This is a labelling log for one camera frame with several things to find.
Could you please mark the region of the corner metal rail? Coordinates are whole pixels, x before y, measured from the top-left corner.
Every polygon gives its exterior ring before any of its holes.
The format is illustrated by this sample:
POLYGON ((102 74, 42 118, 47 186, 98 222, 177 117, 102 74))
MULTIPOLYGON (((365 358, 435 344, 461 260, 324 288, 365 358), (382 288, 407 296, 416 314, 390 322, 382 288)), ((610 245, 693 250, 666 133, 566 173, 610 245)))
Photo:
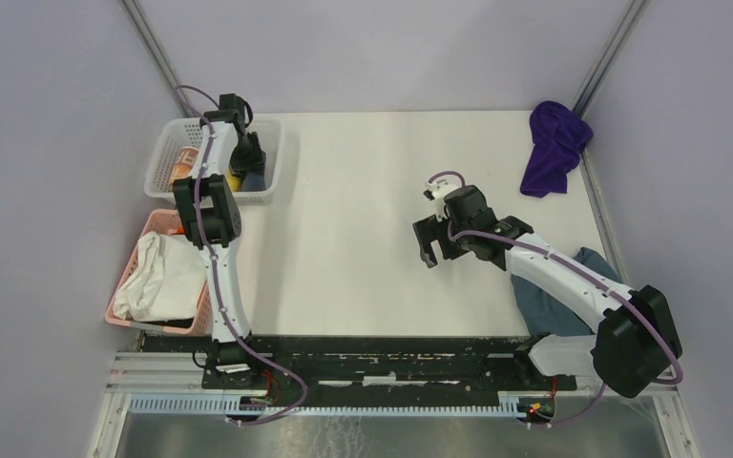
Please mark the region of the corner metal rail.
POLYGON ((650 0, 631 0, 626 3, 623 13, 605 40, 576 95, 572 111, 579 117, 584 117, 588 113, 597 92, 650 4, 650 0))
POLYGON ((164 47, 158 40, 144 8, 142 8, 141 2, 138 0, 118 0, 118 4, 123 9, 131 28, 148 53, 160 79, 168 89, 170 96, 172 96, 180 112, 184 116, 190 117, 192 112, 187 106, 187 98, 178 89, 181 80, 170 62, 164 47))

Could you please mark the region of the dark grey towel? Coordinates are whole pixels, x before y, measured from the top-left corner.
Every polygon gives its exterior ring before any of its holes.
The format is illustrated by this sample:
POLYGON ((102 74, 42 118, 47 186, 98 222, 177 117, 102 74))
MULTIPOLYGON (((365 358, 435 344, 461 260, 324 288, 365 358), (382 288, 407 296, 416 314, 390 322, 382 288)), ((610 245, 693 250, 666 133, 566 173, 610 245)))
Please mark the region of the dark grey towel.
POLYGON ((267 188, 264 174, 260 172, 248 172, 241 182, 240 190, 245 193, 256 193, 265 191, 267 188))

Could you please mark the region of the yellow rolled towel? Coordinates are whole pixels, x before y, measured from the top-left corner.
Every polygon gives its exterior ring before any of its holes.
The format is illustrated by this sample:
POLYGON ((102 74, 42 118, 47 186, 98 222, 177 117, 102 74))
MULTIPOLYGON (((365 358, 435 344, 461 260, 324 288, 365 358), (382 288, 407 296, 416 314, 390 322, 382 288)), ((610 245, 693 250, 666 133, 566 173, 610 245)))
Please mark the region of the yellow rolled towel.
POLYGON ((241 189, 242 178, 227 174, 225 180, 232 193, 237 193, 241 189))

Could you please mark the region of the orange patterned rolled towel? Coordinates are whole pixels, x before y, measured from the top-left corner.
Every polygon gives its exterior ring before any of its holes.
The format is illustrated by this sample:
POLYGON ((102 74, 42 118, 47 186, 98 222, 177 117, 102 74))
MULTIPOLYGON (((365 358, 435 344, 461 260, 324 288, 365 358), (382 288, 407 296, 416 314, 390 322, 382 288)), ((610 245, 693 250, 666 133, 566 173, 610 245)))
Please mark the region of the orange patterned rolled towel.
POLYGON ((199 149, 192 146, 181 147, 176 154, 175 162, 168 177, 167 189, 171 191, 177 180, 185 179, 192 173, 197 160, 199 149))

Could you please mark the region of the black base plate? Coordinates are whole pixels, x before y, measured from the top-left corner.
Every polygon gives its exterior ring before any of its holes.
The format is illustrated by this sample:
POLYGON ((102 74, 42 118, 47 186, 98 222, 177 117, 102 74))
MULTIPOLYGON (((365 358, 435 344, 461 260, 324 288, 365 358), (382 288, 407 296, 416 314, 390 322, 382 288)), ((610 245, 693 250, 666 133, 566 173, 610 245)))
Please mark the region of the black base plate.
POLYGON ((204 369, 207 337, 147 337, 145 353, 187 357, 209 390, 251 388, 274 407, 401 408, 498 406, 501 392, 540 397, 575 391, 572 376, 537 374, 517 350, 525 337, 320 337, 260 335, 250 346, 268 359, 254 378, 204 369))

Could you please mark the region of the white plastic basket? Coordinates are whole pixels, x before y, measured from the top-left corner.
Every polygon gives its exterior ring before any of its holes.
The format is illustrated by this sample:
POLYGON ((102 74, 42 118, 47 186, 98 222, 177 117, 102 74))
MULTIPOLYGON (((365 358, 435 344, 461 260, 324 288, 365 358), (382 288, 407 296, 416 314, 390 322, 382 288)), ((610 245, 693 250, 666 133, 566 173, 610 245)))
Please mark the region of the white plastic basket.
MULTIPOLYGON (((281 180, 283 152, 287 144, 285 130, 280 120, 267 116, 255 119, 247 131, 258 135, 261 147, 266 153, 263 178, 265 189, 234 192, 234 197, 238 205, 267 205, 272 202, 281 180)), ((179 151, 183 147, 199 148, 202 139, 198 117, 177 118, 163 127, 146 172, 144 192, 148 197, 175 202, 173 193, 168 188, 168 182, 179 151)))

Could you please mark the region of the white cloth in basket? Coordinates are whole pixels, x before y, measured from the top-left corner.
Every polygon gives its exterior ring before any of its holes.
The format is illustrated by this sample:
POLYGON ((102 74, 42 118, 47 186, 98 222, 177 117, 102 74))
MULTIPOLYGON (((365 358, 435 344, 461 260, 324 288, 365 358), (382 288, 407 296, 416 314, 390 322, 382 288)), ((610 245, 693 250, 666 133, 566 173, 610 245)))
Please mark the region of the white cloth in basket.
POLYGON ((148 232, 136 244, 136 268, 115 293, 112 311, 122 320, 191 320, 206 283, 196 247, 183 235, 148 232))

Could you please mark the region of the teal blue towel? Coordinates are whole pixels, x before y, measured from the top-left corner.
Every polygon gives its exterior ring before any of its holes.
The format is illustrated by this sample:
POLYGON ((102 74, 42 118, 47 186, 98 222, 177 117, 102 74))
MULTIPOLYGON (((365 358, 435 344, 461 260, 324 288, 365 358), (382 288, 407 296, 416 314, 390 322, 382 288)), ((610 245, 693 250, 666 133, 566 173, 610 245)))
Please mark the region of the teal blue towel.
MULTIPOLYGON (((591 248, 581 247, 573 259, 606 279, 622 282, 621 276, 608 261, 591 248)), ((534 283, 515 275, 510 275, 510 280, 516 305, 531 336, 583 336, 596 333, 569 307, 534 283)))

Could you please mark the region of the purple towel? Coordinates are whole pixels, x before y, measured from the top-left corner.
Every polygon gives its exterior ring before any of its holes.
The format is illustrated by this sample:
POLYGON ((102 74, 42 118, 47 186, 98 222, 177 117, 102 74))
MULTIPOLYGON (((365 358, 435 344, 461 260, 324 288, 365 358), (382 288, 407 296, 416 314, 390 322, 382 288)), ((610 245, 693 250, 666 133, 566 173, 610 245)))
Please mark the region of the purple towel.
POLYGON ((594 137, 590 125, 555 101, 539 103, 530 115, 533 149, 519 191, 544 198, 566 194, 568 175, 578 165, 587 144, 594 137))

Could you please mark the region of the pink plastic basket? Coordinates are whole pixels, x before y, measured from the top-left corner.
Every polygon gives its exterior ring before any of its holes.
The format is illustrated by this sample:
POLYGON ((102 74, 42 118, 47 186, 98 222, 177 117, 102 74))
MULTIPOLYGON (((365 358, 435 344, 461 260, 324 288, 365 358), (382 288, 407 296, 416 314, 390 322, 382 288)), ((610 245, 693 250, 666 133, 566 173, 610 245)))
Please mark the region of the pink plastic basket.
MULTIPOLYGON (((147 221, 139 235, 140 239, 148 232, 157 232, 166 235, 183 234, 183 228, 180 224, 178 212, 170 209, 156 209, 147 218, 147 221)), ((191 320, 167 321, 167 322, 151 322, 142 323, 133 320, 122 320, 116 317, 112 311, 115 293, 120 283, 127 279, 130 273, 136 268, 134 257, 136 256, 136 246, 131 251, 130 258, 120 275, 114 294, 109 300, 109 304, 104 314, 105 321, 122 327, 135 328, 139 330, 163 333, 177 336, 204 336, 211 330, 211 312, 209 305, 209 296, 207 285, 205 283, 198 301, 198 309, 196 316, 191 320)))

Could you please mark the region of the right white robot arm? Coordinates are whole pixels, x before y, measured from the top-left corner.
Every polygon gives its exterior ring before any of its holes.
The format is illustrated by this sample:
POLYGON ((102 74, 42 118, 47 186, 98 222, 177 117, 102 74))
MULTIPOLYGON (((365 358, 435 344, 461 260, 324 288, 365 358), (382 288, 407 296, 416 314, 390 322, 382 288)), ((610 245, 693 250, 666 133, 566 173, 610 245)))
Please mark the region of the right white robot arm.
POLYGON ((677 385, 683 379, 681 342, 666 297, 655 287, 640 290, 612 280, 563 255, 528 223, 499 218, 474 185, 448 177, 427 181, 424 195, 433 215, 413 224, 423 263, 439 257, 478 260, 529 281, 565 305, 590 332, 532 336, 516 352, 515 381, 537 389, 551 376, 597 377, 625 398, 651 384, 677 385))

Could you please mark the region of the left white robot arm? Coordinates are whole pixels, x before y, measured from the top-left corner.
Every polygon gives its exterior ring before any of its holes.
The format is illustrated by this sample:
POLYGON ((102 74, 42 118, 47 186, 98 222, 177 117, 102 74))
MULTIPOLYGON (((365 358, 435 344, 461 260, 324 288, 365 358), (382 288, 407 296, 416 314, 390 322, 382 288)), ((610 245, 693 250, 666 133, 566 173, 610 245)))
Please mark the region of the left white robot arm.
POLYGON ((225 173, 234 151, 252 145, 246 131, 252 118, 242 97, 221 95, 216 110, 199 116, 202 140, 196 164, 172 187, 184 235, 203 262, 210 298, 213 322, 204 369, 241 388, 260 380, 264 357, 250 346, 237 266, 241 212, 225 173))

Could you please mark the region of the left corner metal rail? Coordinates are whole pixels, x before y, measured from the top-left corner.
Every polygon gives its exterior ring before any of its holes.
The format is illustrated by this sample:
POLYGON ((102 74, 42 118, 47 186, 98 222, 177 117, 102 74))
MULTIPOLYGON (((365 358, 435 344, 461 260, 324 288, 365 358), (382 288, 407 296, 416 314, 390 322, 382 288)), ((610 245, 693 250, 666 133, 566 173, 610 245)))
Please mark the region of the left corner metal rail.
POLYGON ((118 4, 123 9, 131 28, 148 53, 160 79, 168 89, 170 96, 172 96, 180 112, 184 116, 190 117, 192 112, 187 106, 187 98, 178 89, 181 80, 170 62, 164 47, 158 40, 144 8, 142 8, 141 2, 138 0, 118 0, 118 4))

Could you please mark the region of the right corner metal rail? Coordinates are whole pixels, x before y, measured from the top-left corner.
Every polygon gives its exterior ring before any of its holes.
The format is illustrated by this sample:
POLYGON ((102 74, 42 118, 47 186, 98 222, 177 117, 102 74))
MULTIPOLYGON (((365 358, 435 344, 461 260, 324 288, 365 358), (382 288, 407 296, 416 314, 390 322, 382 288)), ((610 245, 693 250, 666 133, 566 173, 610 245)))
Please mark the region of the right corner metal rail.
POLYGON ((631 0, 626 3, 623 13, 605 40, 576 95, 572 111, 579 117, 584 117, 588 113, 597 92, 650 4, 650 0, 631 0))

